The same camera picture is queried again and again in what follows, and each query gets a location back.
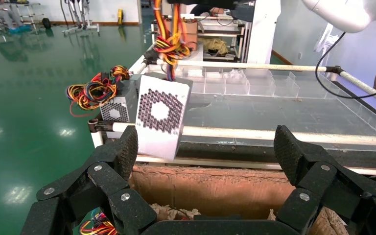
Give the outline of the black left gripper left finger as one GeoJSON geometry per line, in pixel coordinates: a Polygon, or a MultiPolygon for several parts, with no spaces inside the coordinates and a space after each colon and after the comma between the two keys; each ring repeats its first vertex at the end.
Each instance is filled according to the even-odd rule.
{"type": "Polygon", "coordinates": [[[118,232],[143,232],[156,212],[128,180],[138,153],[138,134],[127,126],[119,140],[94,149],[78,169],[37,192],[37,232],[72,232],[93,209],[100,208],[118,232]]]}

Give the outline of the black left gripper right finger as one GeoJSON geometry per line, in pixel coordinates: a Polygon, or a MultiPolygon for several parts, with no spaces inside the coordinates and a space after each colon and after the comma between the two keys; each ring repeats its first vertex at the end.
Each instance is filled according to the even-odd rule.
{"type": "Polygon", "coordinates": [[[294,186],[279,222],[308,232],[327,208],[357,232],[376,232],[376,181],[343,167],[323,147],[298,140],[284,125],[275,131],[274,152],[294,186]]]}

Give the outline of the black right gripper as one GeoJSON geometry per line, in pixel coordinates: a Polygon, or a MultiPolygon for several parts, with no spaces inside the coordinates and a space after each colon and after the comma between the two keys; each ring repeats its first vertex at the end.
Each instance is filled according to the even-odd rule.
{"type": "Polygon", "coordinates": [[[206,6],[235,6],[237,5],[236,0],[175,0],[175,4],[200,4],[206,6]]]}

